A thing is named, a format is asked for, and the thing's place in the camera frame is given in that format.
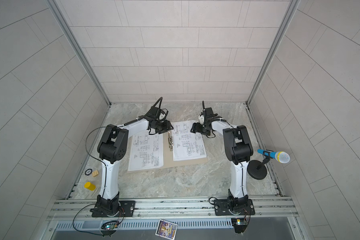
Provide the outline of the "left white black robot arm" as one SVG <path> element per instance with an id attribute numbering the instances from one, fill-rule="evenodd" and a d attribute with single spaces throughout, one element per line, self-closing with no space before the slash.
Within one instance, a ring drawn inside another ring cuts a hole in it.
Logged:
<path id="1" fill-rule="evenodd" d="M 96 158 L 87 151 L 87 154 L 101 162 L 102 185 L 94 208 L 90 209 L 92 217 L 114 217 L 123 213 L 119 203 L 119 167 L 121 160 L 127 153 L 128 139 L 143 131 L 154 131 L 152 135 L 164 134 L 173 130 L 167 115 L 169 111 L 162 109 L 163 98 L 160 97 L 147 113 L 123 125 L 107 125 L 97 147 L 99 157 Z"/>

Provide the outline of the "printed drawing sheet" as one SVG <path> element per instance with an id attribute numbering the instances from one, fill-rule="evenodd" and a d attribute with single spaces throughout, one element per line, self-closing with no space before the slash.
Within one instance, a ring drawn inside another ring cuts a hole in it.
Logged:
<path id="1" fill-rule="evenodd" d="M 146 171 L 164 166 L 163 137 L 149 135 L 147 131 L 134 135 L 128 171 Z"/>
<path id="2" fill-rule="evenodd" d="M 174 161 L 203 159 L 207 157 L 202 135 L 200 133 L 191 133 L 193 123 L 196 123 L 196 121 L 173 123 Z"/>

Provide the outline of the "beige cardboard folder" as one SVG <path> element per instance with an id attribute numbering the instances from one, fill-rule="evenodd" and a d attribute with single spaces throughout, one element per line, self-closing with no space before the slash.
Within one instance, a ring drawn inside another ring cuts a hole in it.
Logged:
<path id="1" fill-rule="evenodd" d="M 169 149 L 168 132 L 166 132 L 164 134 L 160 134 L 160 135 L 163 137 L 164 166 L 159 168 L 159 169 L 180 167 L 180 166 L 187 166 L 187 165 L 197 165 L 197 164 L 204 164 L 204 163 L 208 162 L 207 157 L 203 158 L 203 159 L 194 159 L 194 160 L 186 160 L 186 161 L 174 161 L 173 151 L 170 151 L 170 149 Z"/>

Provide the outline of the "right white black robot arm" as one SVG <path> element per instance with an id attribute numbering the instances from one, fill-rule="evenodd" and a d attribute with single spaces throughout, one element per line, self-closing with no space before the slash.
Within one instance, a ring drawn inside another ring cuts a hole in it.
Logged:
<path id="1" fill-rule="evenodd" d="M 206 108 L 204 102 L 202 106 L 199 121 L 192 125 L 191 133 L 200 133 L 207 138 L 215 135 L 216 132 L 223 136 L 225 154 L 231 163 L 228 209 L 233 215 L 254 215 L 255 211 L 246 184 L 247 168 L 254 153 L 248 130 L 244 125 L 231 125 L 215 114 L 212 108 Z"/>

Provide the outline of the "printed drawing sheet top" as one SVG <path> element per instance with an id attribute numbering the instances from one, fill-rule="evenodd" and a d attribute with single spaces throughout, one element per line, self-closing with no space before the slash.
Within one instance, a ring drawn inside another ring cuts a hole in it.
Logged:
<path id="1" fill-rule="evenodd" d="M 146 171 L 164 166 L 163 137 L 149 135 L 147 131 L 134 135 L 128 171 Z"/>

